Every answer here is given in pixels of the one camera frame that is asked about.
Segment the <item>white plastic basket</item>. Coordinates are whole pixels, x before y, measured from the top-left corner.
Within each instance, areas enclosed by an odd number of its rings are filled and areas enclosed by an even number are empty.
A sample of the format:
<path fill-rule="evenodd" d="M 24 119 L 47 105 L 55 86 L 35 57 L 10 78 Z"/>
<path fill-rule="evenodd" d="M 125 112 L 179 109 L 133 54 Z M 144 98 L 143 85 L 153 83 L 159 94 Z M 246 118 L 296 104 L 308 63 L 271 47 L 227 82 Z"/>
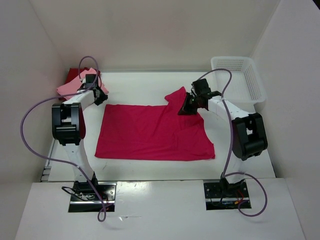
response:
<path fill-rule="evenodd" d="M 260 74 L 253 59 L 242 56 L 216 56 L 210 60 L 211 68 L 227 69 L 232 74 L 224 97 L 233 103 L 257 104 L 267 99 Z"/>

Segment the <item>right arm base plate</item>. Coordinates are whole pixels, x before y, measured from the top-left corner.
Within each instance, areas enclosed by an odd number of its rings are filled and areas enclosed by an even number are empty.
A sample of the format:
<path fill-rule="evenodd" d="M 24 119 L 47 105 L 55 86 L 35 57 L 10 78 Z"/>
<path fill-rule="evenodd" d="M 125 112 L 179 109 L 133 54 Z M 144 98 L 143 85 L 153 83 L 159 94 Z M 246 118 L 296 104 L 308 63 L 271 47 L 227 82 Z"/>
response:
<path fill-rule="evenodd" d="M 227 190 L 222 189 L 218 179 L 203 182 L 205 206 L 207 211 L 251 209 L 250 196 L 245 180 Z"/>

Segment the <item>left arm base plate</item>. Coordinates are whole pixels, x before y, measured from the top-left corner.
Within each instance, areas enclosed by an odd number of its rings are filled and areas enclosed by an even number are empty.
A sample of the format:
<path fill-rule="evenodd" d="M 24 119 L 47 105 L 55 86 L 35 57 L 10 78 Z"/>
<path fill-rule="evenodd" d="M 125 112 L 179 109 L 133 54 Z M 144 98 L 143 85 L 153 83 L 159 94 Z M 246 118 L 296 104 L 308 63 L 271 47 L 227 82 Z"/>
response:
<path fill-rule="evenodd" d="M 70 195 L 69 213 L 98 213 L 102 209 L 98 195 L 92 190 L 88 183 L 80 186 L 74 183 L 72 187 L 63 186 L 63 191 Z M 106 206 L 106 212 L 115 211 L 116 182 L 98 182 L 96 190 Z"/>

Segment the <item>magenta t shirt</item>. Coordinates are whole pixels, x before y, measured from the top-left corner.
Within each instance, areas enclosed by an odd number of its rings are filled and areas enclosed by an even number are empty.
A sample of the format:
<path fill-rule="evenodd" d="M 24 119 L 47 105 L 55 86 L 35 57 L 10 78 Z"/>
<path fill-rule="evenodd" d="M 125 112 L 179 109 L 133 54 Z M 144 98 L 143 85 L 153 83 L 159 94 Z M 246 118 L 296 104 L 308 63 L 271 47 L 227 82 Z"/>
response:
<path fill-rule="evenodd" d="M 214 144 L 201 115 L 178 114 L 186 95 L 181 87 L 165 96 L 166 105 L 107 104 L 95 157 L 185 162 L 214 159 Z"/>

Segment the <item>light pink t shirt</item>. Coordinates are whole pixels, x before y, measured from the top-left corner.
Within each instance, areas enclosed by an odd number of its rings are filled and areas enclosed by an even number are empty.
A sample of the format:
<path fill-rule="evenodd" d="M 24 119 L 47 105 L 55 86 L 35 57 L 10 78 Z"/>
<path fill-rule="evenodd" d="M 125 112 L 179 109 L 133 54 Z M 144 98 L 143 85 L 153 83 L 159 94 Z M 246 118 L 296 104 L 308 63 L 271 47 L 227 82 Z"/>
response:
<path fill-rule="evenodd" d="M 85 78 L 86 74 L 96 74 L 96 70 L 93 68 L 90 68 L 89 71 L 85 70 L 82 73 L 80 73 L 80 77 L 77 76 L 75 77 L 72 81 L 70 81 L 67 84 L 63 84 L 59 86 L 56 89 L 56 92 L 62 96 L 62 95 L 68 95 L 68 94 L 74 94 L 77 92 L 77 90 L 81 87 L 82 85 L 82 80 Z"/>

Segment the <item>dark red t shirt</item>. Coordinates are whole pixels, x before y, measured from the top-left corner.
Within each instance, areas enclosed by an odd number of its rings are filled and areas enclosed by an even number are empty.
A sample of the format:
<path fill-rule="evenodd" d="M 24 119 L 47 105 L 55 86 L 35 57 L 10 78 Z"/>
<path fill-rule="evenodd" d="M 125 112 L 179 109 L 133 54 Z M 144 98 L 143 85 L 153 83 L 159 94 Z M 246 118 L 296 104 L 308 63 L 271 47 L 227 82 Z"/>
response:
<path fill-rule="evenodd" d="M 75 77 L 79 76 L 78 71 L 82 73 L 83 71 L 89 71 L 89 70 L 91 70 L 91 68 L 88 68 L 88 67 L 81 68 L 80 70 L 78 68 L 70 68 L 64 83 L 67 84 L 71 82 Z"/>

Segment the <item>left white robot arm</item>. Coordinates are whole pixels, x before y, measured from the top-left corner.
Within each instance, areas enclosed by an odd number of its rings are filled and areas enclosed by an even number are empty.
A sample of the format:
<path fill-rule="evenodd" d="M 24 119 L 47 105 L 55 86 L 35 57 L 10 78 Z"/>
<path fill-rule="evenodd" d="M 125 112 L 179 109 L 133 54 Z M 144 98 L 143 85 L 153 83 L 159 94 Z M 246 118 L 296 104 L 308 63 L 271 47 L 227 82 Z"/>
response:
<path fill-rule="evenodd" d="M 107 94 L 96 86 L 88 91 L 79 89 L 77 95 L 63 103 L 55 103 L 51 107 L 53 138 L 63 146 L 68 161 L 73 166 L 72 190 L 76 195 L 83 194 L 89 200 L 99 196 L 100 187 L 84 147 L 86 136 L 84 109 L 92 104 L 99 106 L 107 99 Z"/>

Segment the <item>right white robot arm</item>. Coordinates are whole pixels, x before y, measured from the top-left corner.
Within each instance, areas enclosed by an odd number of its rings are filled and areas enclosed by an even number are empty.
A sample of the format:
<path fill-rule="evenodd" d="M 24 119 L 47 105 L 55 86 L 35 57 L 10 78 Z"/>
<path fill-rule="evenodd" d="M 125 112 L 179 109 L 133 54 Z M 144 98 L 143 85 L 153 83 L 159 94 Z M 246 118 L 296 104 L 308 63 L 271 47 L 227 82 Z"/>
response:
<path fill-rule="evenodd" d="M 259 113 L 244 111 L 226 100 L 218 91 L 200 95 L 186 93 L 179 115 L 196 115 L 198 109 L 206 109 L 219 116 L 229 124 L 230 146 L 227 159 L 223 167 L 220 180 L 219 191 L 224 197 L 232 196 L 242 181 L 234 182 L 227 177 L 231 159 L 246 161 L 249 158 L 259 156 L 268 147 L 263 117 Z"/>

